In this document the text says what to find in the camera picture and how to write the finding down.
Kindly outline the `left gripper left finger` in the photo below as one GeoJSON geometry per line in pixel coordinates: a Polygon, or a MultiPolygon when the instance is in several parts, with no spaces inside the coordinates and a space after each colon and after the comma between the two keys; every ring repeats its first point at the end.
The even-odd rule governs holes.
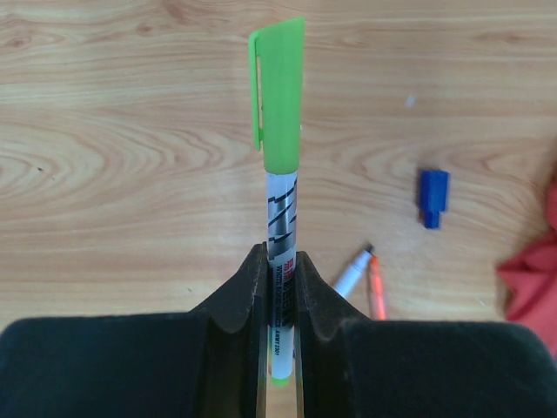
{"type": "Polygon", "coordinates": [[[188,312],[21,319],[1,334],[4,417],[262,417],[267,260],[188,312]]]}

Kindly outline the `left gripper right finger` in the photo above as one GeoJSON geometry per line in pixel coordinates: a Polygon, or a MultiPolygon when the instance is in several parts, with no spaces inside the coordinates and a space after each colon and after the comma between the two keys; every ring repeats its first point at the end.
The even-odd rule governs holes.
{"type": "Polygon", "coordinates": [[[301,417],[553,417],[556,364],[503,322],[372,320],[297,256],[301,417]]]}

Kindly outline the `white marker green end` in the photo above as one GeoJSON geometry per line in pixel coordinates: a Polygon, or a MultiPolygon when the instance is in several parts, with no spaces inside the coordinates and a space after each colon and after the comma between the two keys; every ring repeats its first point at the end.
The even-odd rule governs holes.
{"type": "Polygon", "coordinates": [[[293,370],[297,180],[296,172],[266,175],[266,246],[271,274],[269,367],[272,382],[279,387],[288,383],[293,370]]]}

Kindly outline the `light green pen cap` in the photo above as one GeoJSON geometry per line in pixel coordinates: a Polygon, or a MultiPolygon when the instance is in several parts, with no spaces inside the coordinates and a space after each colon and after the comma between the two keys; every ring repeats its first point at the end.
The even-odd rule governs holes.
{"type": "Polygon", "coordinates": [[[255,30],[248,39],[253,144],[272,174],[299,168],[304,45],[303,17],[255,30]]]}

